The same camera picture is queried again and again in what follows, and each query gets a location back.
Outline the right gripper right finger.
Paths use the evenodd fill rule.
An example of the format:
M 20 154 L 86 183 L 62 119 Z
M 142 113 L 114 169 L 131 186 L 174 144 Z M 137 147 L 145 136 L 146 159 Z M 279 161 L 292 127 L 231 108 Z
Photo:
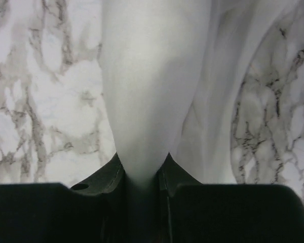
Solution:
M 167 156 L 161 242 L 304 242 L 304 206 L 283 185 L 202 184 Z

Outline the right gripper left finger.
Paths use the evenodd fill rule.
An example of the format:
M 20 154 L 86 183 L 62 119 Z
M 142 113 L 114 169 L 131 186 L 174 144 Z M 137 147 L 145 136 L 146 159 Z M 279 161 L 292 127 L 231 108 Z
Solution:
M 124 178 L 115 155 L 70 188 L 0 185 L 0 242 L 127 242 Z

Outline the white printed t shirt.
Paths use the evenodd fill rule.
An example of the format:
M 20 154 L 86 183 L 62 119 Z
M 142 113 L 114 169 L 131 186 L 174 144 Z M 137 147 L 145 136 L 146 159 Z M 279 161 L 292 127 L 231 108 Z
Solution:
M 103 94 L 121 163 L 145 187 L 167 155 L 235 183 L 231 117 L 260 45 L 304 1 L 104 1 Z

